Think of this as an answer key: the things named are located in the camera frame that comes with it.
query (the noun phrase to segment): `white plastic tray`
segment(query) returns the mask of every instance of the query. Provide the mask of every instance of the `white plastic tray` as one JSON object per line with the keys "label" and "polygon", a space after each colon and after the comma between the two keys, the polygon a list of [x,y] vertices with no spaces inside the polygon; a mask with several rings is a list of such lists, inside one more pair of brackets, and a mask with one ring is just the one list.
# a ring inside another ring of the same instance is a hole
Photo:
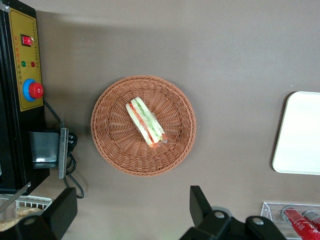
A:
{"label": "white plastic tray", "polygon": [[320,175],[320,93],[298,91],[287,100],[273,168]]}

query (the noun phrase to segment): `tomato slice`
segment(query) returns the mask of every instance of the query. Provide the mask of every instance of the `tomato slice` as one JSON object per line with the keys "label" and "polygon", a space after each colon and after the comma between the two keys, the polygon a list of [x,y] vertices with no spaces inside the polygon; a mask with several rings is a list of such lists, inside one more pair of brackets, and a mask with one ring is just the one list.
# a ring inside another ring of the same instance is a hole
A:
{"label": "tomato slice", "polygon": [[156,147],[153,147],[153,145],[155,144],[155,141],[152,139],[151,135],[150,135],[150,132],[147,128],[147,125],[146,123],[144,122],[144,120],[140,117],[140,115],[137,113],[136,109],[134,108],[134,106],[132,105],[132,103],[130,102],[129,103],[129,106],[130,108],[132,109],[134,115],[136,116],[136,118],[139,120],[140,124],[143,126],[144,130],[148,133],[148,136],[152,142],[152,148],[156,148]]}

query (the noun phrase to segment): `gray table surface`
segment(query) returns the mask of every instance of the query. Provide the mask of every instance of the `gray table surface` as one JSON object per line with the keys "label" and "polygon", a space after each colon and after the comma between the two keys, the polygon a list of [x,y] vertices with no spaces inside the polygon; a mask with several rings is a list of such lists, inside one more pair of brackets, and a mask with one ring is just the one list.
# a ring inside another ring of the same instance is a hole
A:
{"label": "gray table surface", "polygon": [[[320,92],[320,1],[23,2],[37,9],[45,98],[79,137],[85,198],[64,240],[177,240],[192,225],[190,185],[241,221],[263,201],[320,202],[319,176],[271,165],[286,97]],[[133,75],[172,82],[195,112],[190,154],[160,176],[113,168],[91,137],[100,94]],[[56,198],[57,175],[33,194]]]}

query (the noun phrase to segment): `red bottle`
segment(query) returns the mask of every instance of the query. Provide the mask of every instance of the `red bottle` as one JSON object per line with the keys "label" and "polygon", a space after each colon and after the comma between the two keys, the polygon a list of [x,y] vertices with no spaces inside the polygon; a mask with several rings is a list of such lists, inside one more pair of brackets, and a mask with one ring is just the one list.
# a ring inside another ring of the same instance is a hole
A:
{"label": "red bottle", "polygon": [[297,212],[293,206],[286,206],[282,209],[281,216],[292,225],[302,240],[320,240],[320,232]]}
{"label": "red bottle", "polygon": [[320,231],[320,216],[315,211],[305,211],[302,216],[309,220]]}

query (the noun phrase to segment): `round woven basket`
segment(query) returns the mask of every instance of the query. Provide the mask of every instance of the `round woven basket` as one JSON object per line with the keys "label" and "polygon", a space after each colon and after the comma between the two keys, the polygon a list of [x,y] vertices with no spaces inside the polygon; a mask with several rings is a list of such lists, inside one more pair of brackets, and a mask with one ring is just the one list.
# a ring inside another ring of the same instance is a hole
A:
{"label": "round woven basket", "polygon": [[[131,120],[126,104],[140,97],[154,113],[167,143],[153,149]],[[136,176],[163,174],[181,163],[196,137],[195,113],[187,97],[170,82],[155,76],[130,76],[100,96],[91,117],[93,141],[115,168]]]}

